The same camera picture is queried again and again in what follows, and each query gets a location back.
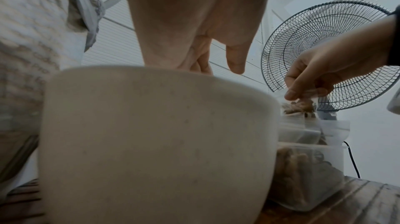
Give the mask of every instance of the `fan grille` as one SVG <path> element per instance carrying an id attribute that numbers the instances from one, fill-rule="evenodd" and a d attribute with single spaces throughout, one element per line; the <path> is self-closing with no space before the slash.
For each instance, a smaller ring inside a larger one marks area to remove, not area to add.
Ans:
<path id="1" fill-rule="evenodd" d="M 340 35 L 360 25 L 381 19 L 386 9 L 367 2 L 336 1 L 310 7 L 282 23 L 265 44 L 261 69 L 265 82 L 275 92 L 286 88 L 285 75 L 303 51 L 317 42 Z M 400 67 L 385 66 L 361 77 L 335 85 L 318 109 L 338 111 L 367 103 L 392 87 Z"/>

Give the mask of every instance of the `brown wood surface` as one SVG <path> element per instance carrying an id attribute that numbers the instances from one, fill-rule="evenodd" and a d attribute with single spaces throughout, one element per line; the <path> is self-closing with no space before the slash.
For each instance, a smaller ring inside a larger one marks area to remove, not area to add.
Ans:
<path id="1" fill-rule="evenodd" d="M 310 212 L 267 201 L 256 224 L 400 224 L 400 188 L 346 178 L 346 186 Z M 38 181 L 11 191 L 0 205 L 2 224 L 48 224 Z"/>

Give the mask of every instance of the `black sleeve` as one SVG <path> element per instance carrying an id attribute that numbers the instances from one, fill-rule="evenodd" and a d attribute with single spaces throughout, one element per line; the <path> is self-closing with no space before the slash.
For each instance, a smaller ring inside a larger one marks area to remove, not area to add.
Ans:
<path id="1" fill-rule="evenodd" d="M 389 15 L 396 15 L 396 32 L 389 57 L 387 58 L 387 64 L 389 66 L 400 66 L 400 5 Z"/>

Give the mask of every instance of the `white cup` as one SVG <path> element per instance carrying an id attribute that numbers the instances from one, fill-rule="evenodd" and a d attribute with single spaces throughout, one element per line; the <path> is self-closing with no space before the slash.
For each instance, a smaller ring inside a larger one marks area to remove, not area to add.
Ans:
<path id="1" fill-rule="evenodd" d="M 52 224 L 252 224 L 269 190 L 278 102 L 199 74 L 64 71 L 47 85 L 40 186 Z"/>

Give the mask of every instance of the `hand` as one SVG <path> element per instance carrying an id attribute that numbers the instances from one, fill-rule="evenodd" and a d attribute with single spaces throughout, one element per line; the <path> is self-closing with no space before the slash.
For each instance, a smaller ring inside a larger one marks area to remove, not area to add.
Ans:
<path id="1" fill-rule="evenodd" d="M 128 0 L 146 65 L 212 74 L 211 40 L 242 74 L 267 0 Z"/>
<path id="2" fill-rule="evenodd" d="M 286 74 L 289 90 L 285 99 L 296 100 L 312 87 L 319 96 L 326 96 L 335 84 L 385 66 L 395 26 L 396 18 L 391 15 L 306 50 Z"/>

